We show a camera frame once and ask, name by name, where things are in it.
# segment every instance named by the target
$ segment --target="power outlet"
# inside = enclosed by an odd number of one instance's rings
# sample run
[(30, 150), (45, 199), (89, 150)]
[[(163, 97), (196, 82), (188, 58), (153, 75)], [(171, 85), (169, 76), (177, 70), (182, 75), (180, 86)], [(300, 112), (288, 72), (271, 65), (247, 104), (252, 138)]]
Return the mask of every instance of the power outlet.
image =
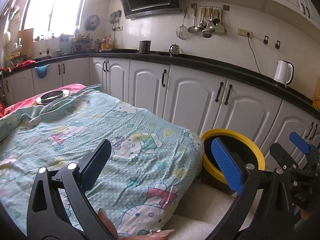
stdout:
[(241, 36), (244, 36), (244, 37), (248, 37), (247, 33), (250, 34), (249, 38), (252, 39), (252, 32), (249, 32), (249, 31), (246, 31), (246, 30), (238, 28), (238, 33), (237, 33), (238, 35), (241, 35)]

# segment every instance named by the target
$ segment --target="white electric kettle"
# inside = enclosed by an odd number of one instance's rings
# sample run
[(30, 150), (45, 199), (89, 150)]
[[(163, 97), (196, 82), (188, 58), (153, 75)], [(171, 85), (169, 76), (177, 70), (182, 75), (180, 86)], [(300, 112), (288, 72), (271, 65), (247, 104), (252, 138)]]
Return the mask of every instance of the white electric kettle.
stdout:
[(294, 68), (293, 65), (285, 60), (279, 60), (276, 70), (275, 81), (278, 81), (281, 84), (284, 84), (285, 87), (292, 82)]

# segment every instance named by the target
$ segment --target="white tiled wall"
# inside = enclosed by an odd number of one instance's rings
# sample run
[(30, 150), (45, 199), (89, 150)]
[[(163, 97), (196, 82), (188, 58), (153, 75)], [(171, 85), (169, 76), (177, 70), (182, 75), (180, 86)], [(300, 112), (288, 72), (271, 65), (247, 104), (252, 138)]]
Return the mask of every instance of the white tiled wall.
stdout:
[[(221, 6), (219, 3), (196, 2), (198, 5)], [(185, 26), (193, 24), (191, 2), (188, 5)], [(109, 14), (122, 9), (120, 0), (111, 0)], [(200, 10), (196, 19), (199, 24)], [(305, 96), (313, 99), (320, 77), (320, 45), (295, 27), (260, 11), (230, 5), (230, 11), (224, 12), (226, 34), (212, 35), (205, 39), (200, 33), (190, 34), (186, 40), (180, 40), (176, 29), (182, 25), (183, 13), (150, 16), (137, 19), (121, 19), (122, 31), (116, 32), (116, 47), (138, 49), (139, 41), (151, 40), (151, 50), (168, 51), (171, 44), (180, 46), (180, 53), (212, 58), (228, 62), (253, 71), (258, 71), (248, 39), (237, 35), (237, 28), (252, 31), (256, 37), (250, 39), (256, 59), (263, 75), (273, 78), (279, 59), (291, 62), (295, 67), (290, 85)], [(112, 25), (107, 23), (106, 34), (114, 35)], [(269, 36), (269, 44), (263, 44), (264, 36)], [(280, 50), (275, 49), (276, 41), (281, 41)]]

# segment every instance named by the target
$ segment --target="window pane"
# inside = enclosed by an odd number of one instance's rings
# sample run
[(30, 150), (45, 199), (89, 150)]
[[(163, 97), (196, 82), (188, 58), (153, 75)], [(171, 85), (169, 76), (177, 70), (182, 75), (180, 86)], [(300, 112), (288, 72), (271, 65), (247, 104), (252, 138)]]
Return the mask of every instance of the window pane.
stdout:
[(50, 25), (50, 33), (73, 34), (80, 0), (55, 0)]
[(30, 0), (24, 29), (34, 28), (33, 38), (46, 35), (54, 0)]

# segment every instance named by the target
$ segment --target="window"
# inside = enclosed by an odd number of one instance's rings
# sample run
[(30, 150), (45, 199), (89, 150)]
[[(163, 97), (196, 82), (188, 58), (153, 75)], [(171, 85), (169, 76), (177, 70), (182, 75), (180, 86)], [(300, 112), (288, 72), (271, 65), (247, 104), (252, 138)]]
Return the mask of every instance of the window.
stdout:
[(79, 25), (84, 0), (29, 0), (22, 30), (34, 28), (33, 37), (73, 34)]

